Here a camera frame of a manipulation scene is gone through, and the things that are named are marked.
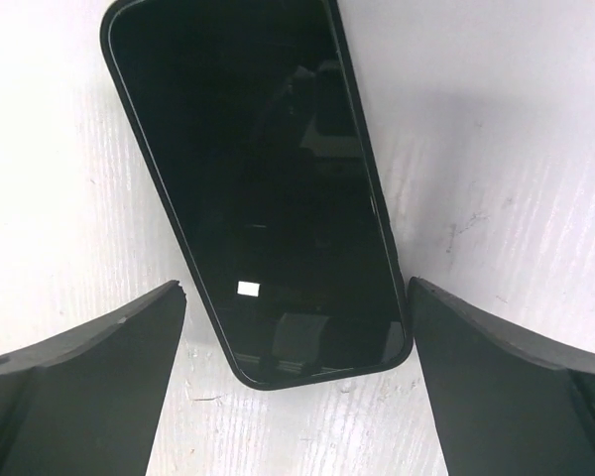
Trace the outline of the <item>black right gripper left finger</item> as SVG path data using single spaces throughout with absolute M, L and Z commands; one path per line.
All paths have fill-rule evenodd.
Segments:
M 185 308 L 169 281 L 0 355 L 0 475 L 145 474 Z

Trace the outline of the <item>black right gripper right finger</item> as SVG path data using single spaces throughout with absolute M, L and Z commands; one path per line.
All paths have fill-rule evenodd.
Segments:
M 416 349 L 451 475 L 595 475 L 595 354 L 419 278 Z

